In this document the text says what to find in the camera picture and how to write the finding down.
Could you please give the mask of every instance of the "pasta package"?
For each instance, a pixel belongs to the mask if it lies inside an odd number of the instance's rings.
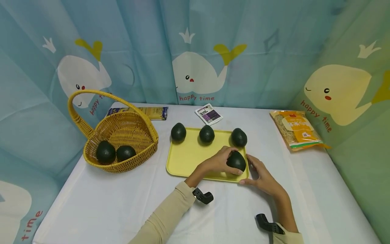
[[[272,111],[270,114],[292,151],[311,146],[328,148],[307,120],[304,111]]]
[[[168,107],[139,107],[139,109],[149,117],[150,120],[166,120],[168,116]],[[112,108],[107,116],[119,112],[134,112],[131,108]]]

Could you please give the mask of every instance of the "white tablecloth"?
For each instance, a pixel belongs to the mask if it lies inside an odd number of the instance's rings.
[[[135,104],[142,106],[161,106]],[[170,130],[181,122],[202,127],[195,106],[168,105],[168,119],[153,121],[157,152],[136,169],[110,174],[81,157],[35,234],[35,244],[125,244],[184,178],[166,172]],[[112,107],[123,107],[114,103]],[[224,119],[214,129],[242,128],[247,153],[264,162],[289,193],[306,244],[380,243],[328,154],[323,149],[290,153],[268,110],[216,108]],[[273,202],[258,190],[203,180],[199,188],[214,201],[196,203],[177,226],[169,244],[260,244],[269,234],[255,215],[276,219]]]

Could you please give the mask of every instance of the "wrist strap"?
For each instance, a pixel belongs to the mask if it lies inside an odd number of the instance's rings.
[[[256,221],[263,230],[281,235],[285,234],[284,230],[277,223],[268,222],[265,214],[257,214]]]
[[[214,196],[213,196],[213,194],[211,194],[211,192],[206,192],[205,194],[203,194],[203,192],[201,190],[199,190],[199,188],[196,188],[192,192],[192,194],[194,195],[194,197],[196,199],[198,199],[199,201],[201,201],[202,203],[204,203],[206,205],[214,200]]]

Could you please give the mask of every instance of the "orange packaging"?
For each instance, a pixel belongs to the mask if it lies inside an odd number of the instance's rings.
[[[322,146],[328,148],[307,120],[304,111],[270,112],[285,142],[293,151]]]

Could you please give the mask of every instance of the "dark green avocado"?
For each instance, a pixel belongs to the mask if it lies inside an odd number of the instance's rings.
[[[101,141],[96,149],[96,158],[102,165],[109,165],[115,161],[115,147],[108,141]]]
[[[237,151],[233,151],[229,158],[227,159],[226,164],[229,167],[240,169],[241,171],[245,171],[246,169],[246,163],[244,157],[241,155],[241,153]]]
[[[171,138],[175,142],[184,141],[187,131],[182,123],[177,123],[171,130]]]
[[[135,155],[135,150],[131,146],[120,146],[117,149],[118,162],[125,161],[126,159],[129,159]]]
[[[203,143],[211,143],[215,138],[214,130],[209,125],[203,126],[199,131],[199,139]]]
[[[232,143],[236,147],[244,147],[248,142],[246,134],[240,128],[235,128],[231,134]]]

